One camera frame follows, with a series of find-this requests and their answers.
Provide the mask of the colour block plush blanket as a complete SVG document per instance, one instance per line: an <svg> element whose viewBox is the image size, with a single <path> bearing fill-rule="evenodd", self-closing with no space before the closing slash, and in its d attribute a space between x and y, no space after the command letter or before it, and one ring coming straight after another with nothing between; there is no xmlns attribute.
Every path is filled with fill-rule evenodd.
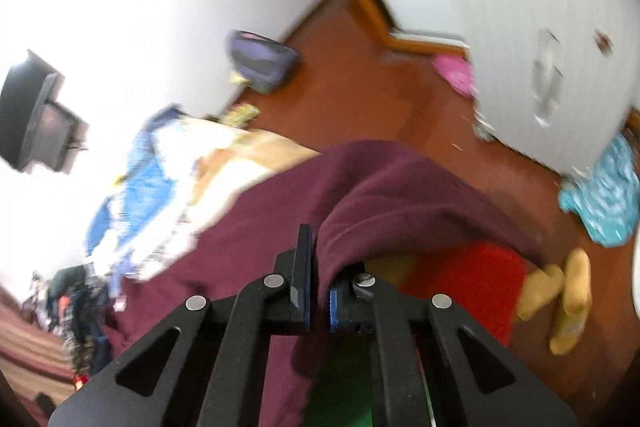
<svg viewBox="0 0 640 427"><path fill-rule="evenodd" d="M154 152L174 195L151 220L164 231L180 222L195 232L214 225L243 192L318 155L266 130L179 118L152 133Z"/></svg>

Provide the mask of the teal patterned cloth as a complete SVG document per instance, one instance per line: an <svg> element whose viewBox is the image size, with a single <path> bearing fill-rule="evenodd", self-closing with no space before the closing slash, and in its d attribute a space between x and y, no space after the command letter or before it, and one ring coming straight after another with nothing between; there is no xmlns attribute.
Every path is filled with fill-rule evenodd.
<svg viewBox="0 0 640 427"><path fill-rule="evenodd" d="M593 243L623 246L639 221L639 177L634 151L619 133L594 165L589 179L564 184L558 196L563 212L575 213Z"/></svg>

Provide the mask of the grey purple backpack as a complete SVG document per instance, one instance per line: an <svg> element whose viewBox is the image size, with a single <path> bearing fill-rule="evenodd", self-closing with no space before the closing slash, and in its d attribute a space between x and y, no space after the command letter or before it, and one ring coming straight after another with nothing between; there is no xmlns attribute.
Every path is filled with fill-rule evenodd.
<svg viewBox="0 0 640 427"><path fill-rule="evenodd" d="M231 67L247 87L260 94L277 91L300 61L300 53L279 41L245 30L229 36Z"/></svg>

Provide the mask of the black wall television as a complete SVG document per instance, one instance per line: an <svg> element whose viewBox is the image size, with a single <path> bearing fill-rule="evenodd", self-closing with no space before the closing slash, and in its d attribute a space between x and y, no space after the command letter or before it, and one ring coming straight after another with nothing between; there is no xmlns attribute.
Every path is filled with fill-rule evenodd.
<svg viewBox="0 0 640 427"><path fill-rule="evenodd" d="M43 106L61 79L31 50L6 74L1 91L1 157L13 169L24 169Z"/></svg>

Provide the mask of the blue patchwork quilt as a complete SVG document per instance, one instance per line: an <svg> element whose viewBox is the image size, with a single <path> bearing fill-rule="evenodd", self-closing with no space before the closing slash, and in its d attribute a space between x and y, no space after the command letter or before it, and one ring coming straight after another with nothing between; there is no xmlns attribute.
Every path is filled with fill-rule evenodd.
<svg viewBox="0 0 640 427"><path fill-rule="evenodd" d="M86 238L86 263L115 287L141 277L146 259L177 231L205 155L196 118L171 105L143 125L126 170L94 217Z"/></svg>

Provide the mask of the pink clog shoe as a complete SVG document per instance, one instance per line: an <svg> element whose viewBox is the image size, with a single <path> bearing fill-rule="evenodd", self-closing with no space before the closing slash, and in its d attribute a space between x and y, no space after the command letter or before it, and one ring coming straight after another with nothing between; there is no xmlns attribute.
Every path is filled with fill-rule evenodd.
<svg viewBox="0 0 640 427"><path fill-rule="evenodd" d="M449 86L462 96L474 98L475 79L471 65L464 58L438 54L432 58L435 72L446 80Z"/></svg>

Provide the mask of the striped red curtain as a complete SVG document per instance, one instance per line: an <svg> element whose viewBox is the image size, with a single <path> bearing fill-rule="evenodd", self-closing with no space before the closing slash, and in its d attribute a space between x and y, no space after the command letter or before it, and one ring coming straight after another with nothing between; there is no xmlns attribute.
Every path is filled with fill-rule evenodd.
<svg viewBox="0 0 640 427"><path fill-rule="evenodd" d="M20 305L1 288L1 372L17 399L39 426L48 419L36 403L46 395L60 405L74 393L73 374L62 343L35 323L28 323Z"/></svg>

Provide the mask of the maroon button shirt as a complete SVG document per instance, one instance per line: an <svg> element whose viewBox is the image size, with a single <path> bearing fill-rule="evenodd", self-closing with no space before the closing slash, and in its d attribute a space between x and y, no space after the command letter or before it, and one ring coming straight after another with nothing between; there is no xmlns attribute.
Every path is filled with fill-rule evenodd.
<svg viewBox="0 0 640 427"><path fill-rule="evenodd" d="M346 265L378 257L423 258L442 289L502 343L511 337L532 240L491 200L411 148L388 141L334 146L244 192L198 240L194 251L144 283L126 280L126 307L108 316L106 335L121 355L193 295L217 300L266 274L292 248L299 225L316 236L318 303ZM506 288L486 282L464 289L450 279L454 250L484 241L513 261Z"/></svg>

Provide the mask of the small black wall monitor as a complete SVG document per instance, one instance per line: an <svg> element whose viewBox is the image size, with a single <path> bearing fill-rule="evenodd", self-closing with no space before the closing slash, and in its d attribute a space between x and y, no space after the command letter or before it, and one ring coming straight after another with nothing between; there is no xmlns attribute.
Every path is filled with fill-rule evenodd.
<svg viewBox="0 0 640 427"><path fill-rule="evenodd" d="M44 103L32 136L27 158L50 170L63 170L68 153L78 138L84 122L55 101Z"/></svg>

